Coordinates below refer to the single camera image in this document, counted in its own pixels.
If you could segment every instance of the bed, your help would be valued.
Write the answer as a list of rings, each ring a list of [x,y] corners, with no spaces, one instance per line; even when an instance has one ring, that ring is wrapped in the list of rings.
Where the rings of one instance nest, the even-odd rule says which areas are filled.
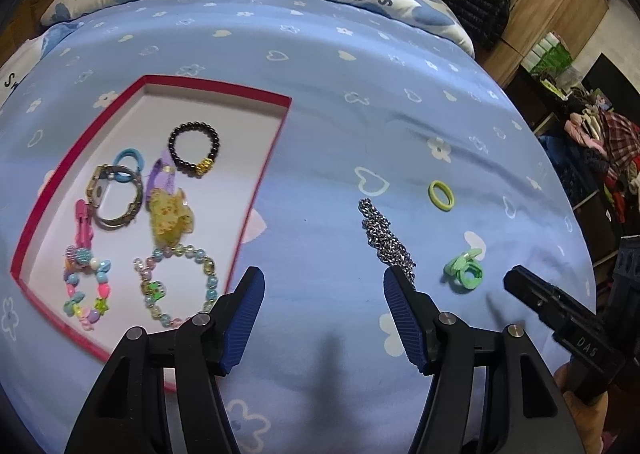
[[[502,277],[522,264],[593,309],[580,228],[544,150],[439,0],[55,0],[42,21],[52,28],[27,52],[36,58],[13,60],[22,71],[0,108],[0,377],[46,452],[64,450],[101,363],[27,301],[9,262],[71,143],[145,74],[293,99],[232,275],[257,265],[267,285],[242,362],[221,382],[243,452],[388,454],[412,441],[429,380],[402,350],[361,198],[391,221],[416,288],[440,309],[481,328],[520,322],[550,370],[568,360]],[[432,180],[453,190],[450,212],[430,202]],[[466,291],[443,267],[470,247],[485,278]]]

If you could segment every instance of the yellow hair tie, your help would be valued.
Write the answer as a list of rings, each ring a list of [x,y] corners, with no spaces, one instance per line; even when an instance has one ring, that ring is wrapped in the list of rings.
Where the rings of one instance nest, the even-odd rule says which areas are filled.
[[[444,195],[447,197],[446,204],[436,196],[436,188],[444,192]],[[456,204],[456,199],[453,197],[453,191],[450,189],[449,185],[439,180],[432,181],[431,185],[429,185],[429,199],[431,200],[431,203],[437,206],[437,208],[445,212],[449,212],[453,208],[453,205]]]

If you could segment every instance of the black mechanical device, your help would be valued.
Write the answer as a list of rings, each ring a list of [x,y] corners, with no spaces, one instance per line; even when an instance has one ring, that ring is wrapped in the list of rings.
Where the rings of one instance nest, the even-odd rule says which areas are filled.
[[[621,239],[613,281],[600,318],[522,266],[504,277],[505,289],[535,311],[572,354],[567,389],[585,404],[611,384],[624,390],[640,376],[640,236]]]
[[[469,327],[440,312],[397,267],[385,272],[385,296],[409,359],[433,375],[410,454],[460,454],[474,367],[486,366],[478,454],[583,454],[574,421],[524,329]],[[239,362],[254,324],[264,278],[249,268],[236,290],[210,313],[177,330],[127,331],[98,377],[65,454],[170,454],[163,368],[175,368],[178,406],[189,454],[239,454],[216,376]],[[100,441],[95,442],[95,431]]]

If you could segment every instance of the white wall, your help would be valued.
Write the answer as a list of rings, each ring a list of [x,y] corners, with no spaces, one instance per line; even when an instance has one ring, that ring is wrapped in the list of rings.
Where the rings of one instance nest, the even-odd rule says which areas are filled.
[[[585,76],[604,53],[640,92],[640,20],[623,0],[609,0],[605,14],[573,68]]]

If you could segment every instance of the silver chain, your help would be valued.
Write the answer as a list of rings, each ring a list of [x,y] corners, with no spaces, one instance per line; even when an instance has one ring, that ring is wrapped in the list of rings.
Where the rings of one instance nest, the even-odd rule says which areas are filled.
[[[415,263],[411,254],[389,229],[391,223],[373,206],[370,199],[358,202],[358,210],[362,212],[362,228],[367,232],[369,246],[375,248],[378,259],[389,266],[399,266],[411,284],[414,284]]]

